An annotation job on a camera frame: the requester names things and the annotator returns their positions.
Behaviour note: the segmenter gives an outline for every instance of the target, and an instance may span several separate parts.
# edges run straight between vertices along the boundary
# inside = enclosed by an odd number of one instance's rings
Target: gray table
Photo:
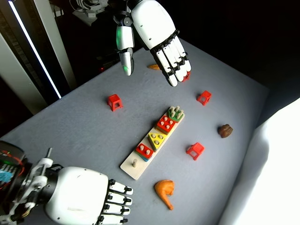
[[[100,171],[134,188],[132,225],[213,225],[218,221],[239,171],[268,90],[237,70],[183,41],[192,65],[190,80],[176,88],[160,71],[147,68],[149,52],[135,53],[135,72],[122,73],[120,64],[72,91],[4,137],[38,161],[53,147],[52,159]],[[212,93],[206,106],[196,101]],[[107,97],[118,94],[124,108],[112,112]],[[139,180],[119,166],[171,105],[186,117]],[[226,139],[217,127],[230,124]],[[200,142],[204,153],[194,161],[185,153]],[[169,211],[154,191],[159,180],[175,181],[174,206]],[[36,208],[24,225],[52,225]]]

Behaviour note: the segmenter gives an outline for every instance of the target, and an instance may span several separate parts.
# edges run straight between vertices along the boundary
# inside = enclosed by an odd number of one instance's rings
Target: led light strip
[[[17,18],[17,20],[18,20],[18,22],[19,22],[19,24],[20,24],[20,26],[21,26],[21,28],[22,28],[22,30],[23,30],[23,32],[24,32],[24,34],[25,34],[25,36],[26,36],[26,38],[27,38],[27,40],[28,40],[28,42],[29,42],[29,44],[30,44],[30,46],[31,46],[31,48],[32,48],[32,50],[33,50],[33,52],[35,53],[35,55],[36,55],[36,57],[37,57],[39,63],[41,64],[41,66],[42,66],[44,72],[46,73],[46,75],[47,75],[47,77],[48,77],[48,80],[50,81],[52,87],[54,88],[54,90],[55,90],[55,92],[56,92],[58,98],[61,99],[60,93],[58,92],[58,90],[57,90],[57,88],[56,88],[56,86],[55,86],[55,84],[54,84],[52,78],[50,77],[50,75],[49,75],[49,73],[48,73],[48,71],[47,71],[47,69],[46,69],[46,67],[45,67],[45,65],[44,65],[44,63],[43,63],[41,57],[39,56],[39,54],[38,54],[38,52],[37,52],[37,50],[36,50],[36,48],[35,48],[35,46],[34,46],[32,40],[31,40],[31,38],[29,37],[29,34],[28,34],[28,32],[27,32],[27,30],[26,30],[26,28],[25,28],[25,26],[24,26],[24,24],[23,24],[23,22],[22,22],[22,20],[21,20],[21,18],[20,18],[20,16],[19,16],[19,14],[18,14],[18,12],[17,12],[17,10],[16,10],[14,4],[13,4],[13,2],[12,2],[12,1],[8,1],[8,3],[9,3],[9,5],[10,5],[11,9],[13,10],[13,12],[14,12],[14,14],[15,14],[15,16],[16,16],[16,18]]]

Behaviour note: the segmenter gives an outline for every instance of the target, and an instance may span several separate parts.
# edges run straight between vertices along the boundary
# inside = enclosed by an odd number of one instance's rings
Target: wooden board
[[[120,166],[120,168],[122,170],[124,170],[129,176],[131,176],[133,179],[137,180],[140,178],[140,176],[142,175],[142,173],[146,170],[146,168],[150,165],[150,163],[152,162],[152,160],[155,158],[155,156],[159,153],[159,151],[164,147],[165,143],[168,141],[169,137],[172,135],[172,133],[176,130],[176,128],[178,127],[178,125],[182,122],[182,120],[184,119],[185,114],[183,114],[182,119],[176,123],[173,127],[173,129],[169,132],[169,134],[167,135],[167,137],[165,138],[165,141],[161,144],[161,146],[156,150],[156,152],[153,153],[152,157],[145,162],[135,151],[135,149],[132,151],[132,153],[125,159],[125,161],[122,163],[122,165]],[[149,131],[151,133],[157,133],[157,134],[163,134],[162,132],[160,132],[159,130],[156,130],[154,127]],[[151,144],[148,140],[148,133],[147,135],[142,139],[142,141],[140,143],[143,143],[144,145],[148,146],[149,148],[153,149],[151,147]],[[136,162],[136,167],[133,167],[133,160],[137,159]]]

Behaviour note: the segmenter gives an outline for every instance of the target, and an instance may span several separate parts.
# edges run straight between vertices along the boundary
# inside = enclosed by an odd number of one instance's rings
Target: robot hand
[[[121,225],[133,189],[99,172],[54,164],[47,156],[31,167],[24,152],[0,141],[0,225],[17,225],[39,204],[62,225]]]
[[[150,50],[169,84],[175,87],[190,73],[191,65],[171,17],[155,0],[129,0],[129,8],[131,13],[124,13],[120,21],[115,19],[117,48],[125,74],[131,75],[134,70],[133,24],[146,50]]]

